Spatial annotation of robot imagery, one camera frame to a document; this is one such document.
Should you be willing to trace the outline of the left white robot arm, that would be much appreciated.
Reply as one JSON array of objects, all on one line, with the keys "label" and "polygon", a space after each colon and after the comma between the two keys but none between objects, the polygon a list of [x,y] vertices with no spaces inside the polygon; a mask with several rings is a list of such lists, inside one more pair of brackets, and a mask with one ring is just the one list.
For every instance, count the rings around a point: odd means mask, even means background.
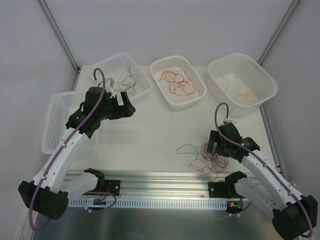
[{"label": "left white robot arm", "polygon": [[106,193],[104,174],[88,168],[68,184],[63,180],[77,153],[91,139],[104,120],[131,117],[136,111],[126,91],[116,96],[102,87],[90,87],[79,108],[70,115],[66,129],[56,150],[39,173],[30,181],[22,181],[18,192],[30,212],[37,212],[50,220],[58,220],[68,204],[81,195]]}]

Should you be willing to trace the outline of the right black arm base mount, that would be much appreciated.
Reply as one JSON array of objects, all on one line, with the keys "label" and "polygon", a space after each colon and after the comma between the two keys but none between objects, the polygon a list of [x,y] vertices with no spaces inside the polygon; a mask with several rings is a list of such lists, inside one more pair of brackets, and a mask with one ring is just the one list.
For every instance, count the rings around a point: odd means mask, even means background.
[{"label": "right black arm base mount", "polygon": [[209,182],[208,194],[210,198],[240,198],[241,196],[236,192],[233,183],[227,182]]}]

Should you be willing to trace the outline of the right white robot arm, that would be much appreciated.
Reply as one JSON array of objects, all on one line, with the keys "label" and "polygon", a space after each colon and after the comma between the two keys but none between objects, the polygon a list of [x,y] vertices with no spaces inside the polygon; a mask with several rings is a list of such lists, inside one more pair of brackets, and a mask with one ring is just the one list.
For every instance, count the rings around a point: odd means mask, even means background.
[{"label": "right white robot arm", "polygon": [[244,197],[271,219],[276,232],[284,240],[306,238],[317,225],[318,202],[304,196],[268,163],[260,146],[250,137],[242,137],[235,125],[225,122],[211,130],[207,152],[231,158],[245,166],[261,183],[255,185],[248,176],[236,171],[224,182],[213,186],[213,194],[221,198]]}]

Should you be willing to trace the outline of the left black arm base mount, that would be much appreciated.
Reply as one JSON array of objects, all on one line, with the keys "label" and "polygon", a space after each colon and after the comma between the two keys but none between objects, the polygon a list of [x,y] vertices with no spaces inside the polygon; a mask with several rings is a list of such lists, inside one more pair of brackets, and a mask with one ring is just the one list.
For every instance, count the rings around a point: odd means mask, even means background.
[{"label": "left black arm base mount", "polygon": [[121,190],[121,181],[120,180],[110,180],[105,179],[99,181],[97,186],[90,191],[87,191],[84,195],[103,195],[105,193],[110,193],[114,196],[119,196]]}]

